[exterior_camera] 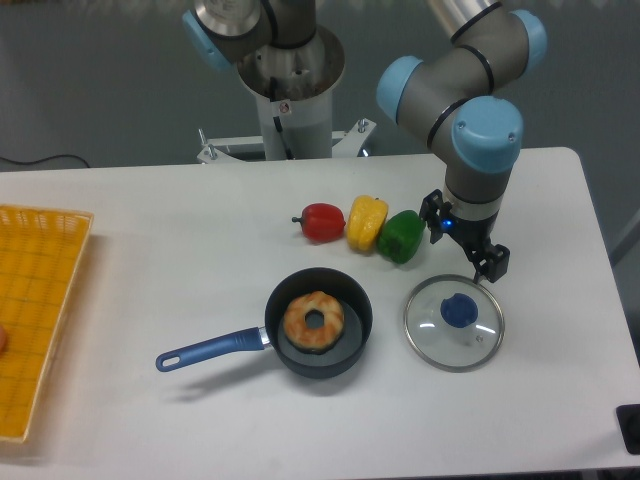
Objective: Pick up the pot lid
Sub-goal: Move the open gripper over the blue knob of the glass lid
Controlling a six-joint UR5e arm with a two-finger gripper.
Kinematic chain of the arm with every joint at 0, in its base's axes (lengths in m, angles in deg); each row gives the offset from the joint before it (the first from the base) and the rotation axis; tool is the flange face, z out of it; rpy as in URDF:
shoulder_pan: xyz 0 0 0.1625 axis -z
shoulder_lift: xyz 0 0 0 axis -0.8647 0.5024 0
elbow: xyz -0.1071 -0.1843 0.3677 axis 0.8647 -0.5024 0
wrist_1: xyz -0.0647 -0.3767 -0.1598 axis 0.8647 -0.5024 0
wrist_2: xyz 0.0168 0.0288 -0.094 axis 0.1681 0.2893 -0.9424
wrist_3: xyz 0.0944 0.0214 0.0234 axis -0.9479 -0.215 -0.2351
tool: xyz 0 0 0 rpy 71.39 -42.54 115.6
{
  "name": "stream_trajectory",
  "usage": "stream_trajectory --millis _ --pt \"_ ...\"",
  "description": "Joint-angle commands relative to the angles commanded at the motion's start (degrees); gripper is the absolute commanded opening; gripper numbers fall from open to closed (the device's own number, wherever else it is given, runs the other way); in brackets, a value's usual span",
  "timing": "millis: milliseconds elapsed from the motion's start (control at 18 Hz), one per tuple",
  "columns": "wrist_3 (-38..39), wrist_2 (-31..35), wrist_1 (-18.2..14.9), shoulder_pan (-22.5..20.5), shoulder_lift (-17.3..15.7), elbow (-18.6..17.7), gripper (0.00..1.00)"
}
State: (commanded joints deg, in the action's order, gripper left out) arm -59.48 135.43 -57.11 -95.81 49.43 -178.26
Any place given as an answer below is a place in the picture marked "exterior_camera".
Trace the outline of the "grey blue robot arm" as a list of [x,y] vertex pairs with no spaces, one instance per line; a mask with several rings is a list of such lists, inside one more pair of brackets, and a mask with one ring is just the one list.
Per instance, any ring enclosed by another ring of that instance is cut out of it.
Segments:
[[[495,91],[535,68],[547,34],[531,13],[499,1],[434,1],[451,51],[434,63],[392,62],[376,100],[395,124],[441,159],[444,187],[420,214],[432,241],[451,237],[477,278],[499,280],[510,253],[490,239],[520,154],[523,120]],[[312,1],[198,1],[182,17],[195,50],[211,68],[233,67],[255,100],[266,157],[331,154],[332,93],[345,54],[316,19]]]

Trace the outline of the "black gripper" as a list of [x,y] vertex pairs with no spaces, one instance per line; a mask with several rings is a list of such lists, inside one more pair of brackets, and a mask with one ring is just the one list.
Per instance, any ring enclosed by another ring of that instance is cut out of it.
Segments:
[[478,284],[481,280],[496,283],[508,270],[510,250],[491,241],[498,212],[493,204],[443,202],[442,192],[436,189],[423,198],[419,216],[429,229],[431,244],[437,243],[444,232],[463,249],[472,260],[473,282]]

